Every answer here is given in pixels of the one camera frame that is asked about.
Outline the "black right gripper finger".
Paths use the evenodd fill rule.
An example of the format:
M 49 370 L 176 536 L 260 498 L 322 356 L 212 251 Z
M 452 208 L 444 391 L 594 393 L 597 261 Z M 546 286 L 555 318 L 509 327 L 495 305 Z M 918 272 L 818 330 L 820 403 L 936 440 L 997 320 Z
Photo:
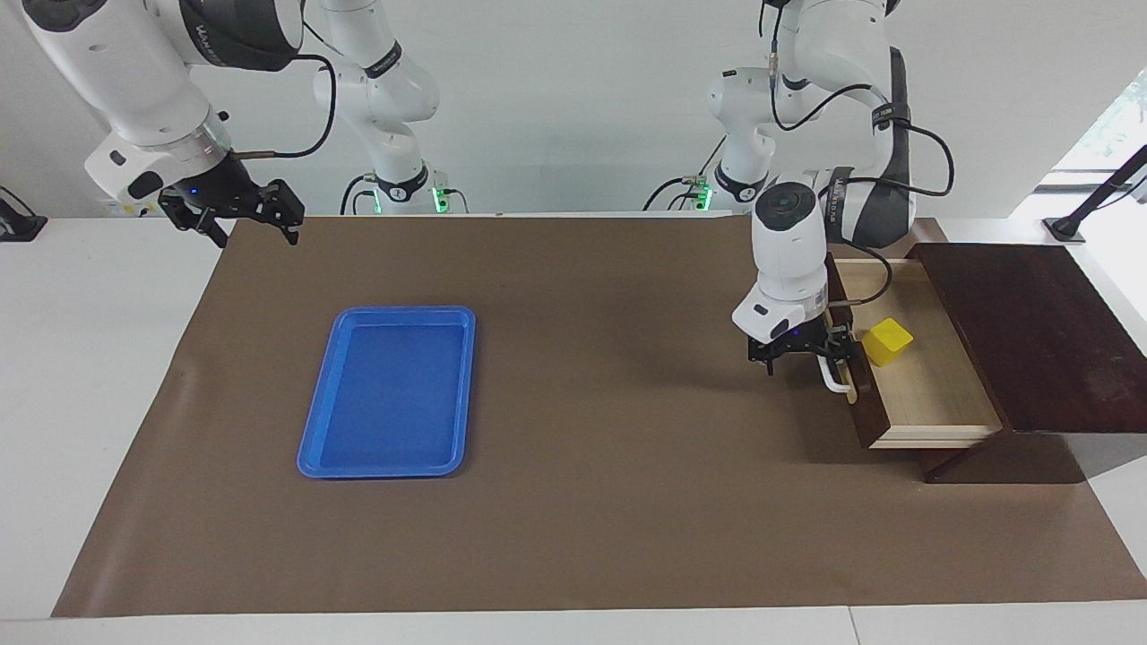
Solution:
M 298 244 L 305 222 L 305 205 L 282 179 L 274 179 L 258 189 L 257 222 L 270 224 L 282 233 L 288 244 Z
M 161 211 L 179 231 L 193 231 L 225 249 L 229 234 L 216 222 L 213 209 L 194 210 L 180 192 L 159 192 Z

